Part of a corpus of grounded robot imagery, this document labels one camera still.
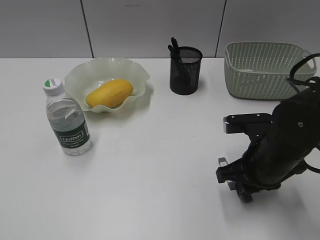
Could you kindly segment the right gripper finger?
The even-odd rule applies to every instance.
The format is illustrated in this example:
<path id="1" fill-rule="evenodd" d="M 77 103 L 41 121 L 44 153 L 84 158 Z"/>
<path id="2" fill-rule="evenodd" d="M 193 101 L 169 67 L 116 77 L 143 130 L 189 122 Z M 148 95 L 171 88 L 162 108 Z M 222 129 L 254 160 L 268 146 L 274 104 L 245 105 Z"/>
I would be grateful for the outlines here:
<path id="1" fill-rule="evenodd" d="M 225 183 L 226 181 L 242 182 L 245 179 L 245 169 L 242 165 L 242 160 L 238 159 L 230 164 L 219 166 L 216 170 L 216 177 L 219 184 Z"/>
<path id="2" fill-rule="evenodd" d="M 237 181 L 227 181 L 227 185 L 228 185 L 228 187 L 229 187 L 229 189 L 230 189 L 231 191 L 236 191 L 237 196 L 238 196 L 238 194 L 240 194 L 240 193 L 249 193 L 249 194 L 251 194 L 250 192 L 247 191 L 247 189 L 245 188 L 245 186 L 244 186 L 242 183 L 240 183 L 240 182 L 237 182 Z"/>

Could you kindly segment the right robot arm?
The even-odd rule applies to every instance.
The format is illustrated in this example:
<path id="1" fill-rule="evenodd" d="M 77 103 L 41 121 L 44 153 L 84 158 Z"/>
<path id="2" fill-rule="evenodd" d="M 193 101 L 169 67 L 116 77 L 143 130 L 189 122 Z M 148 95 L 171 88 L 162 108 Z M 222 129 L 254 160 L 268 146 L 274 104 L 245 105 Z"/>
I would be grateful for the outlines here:
<path id="1" fill-rule="evenodd" d="M 252 194 L 272 191 L 294 175 L 318 168 L 305 158 L 320 147 L 320 93 L 306 89 L 282 100 L 271 114 L 232 114 L 224 117 L 226 134 L 246 134 L 250 143 L 243 155 L 229 163 L 218 160 L 218 183 L 227 183 L 240 200 L 249 203 Z"/>

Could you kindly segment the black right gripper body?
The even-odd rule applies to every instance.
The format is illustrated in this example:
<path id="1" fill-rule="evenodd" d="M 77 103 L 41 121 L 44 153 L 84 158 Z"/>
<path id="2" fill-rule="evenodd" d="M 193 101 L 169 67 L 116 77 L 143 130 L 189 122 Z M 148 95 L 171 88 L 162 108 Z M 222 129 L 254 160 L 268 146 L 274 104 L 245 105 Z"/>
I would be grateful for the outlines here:
<path id="1" fill-rule="evenodd" d="M 268 130 L 242 155 L 249 180 L 259 188 L 272 189 L 308 155 L 308 149 L 289 141 L 278 130 Z"/>

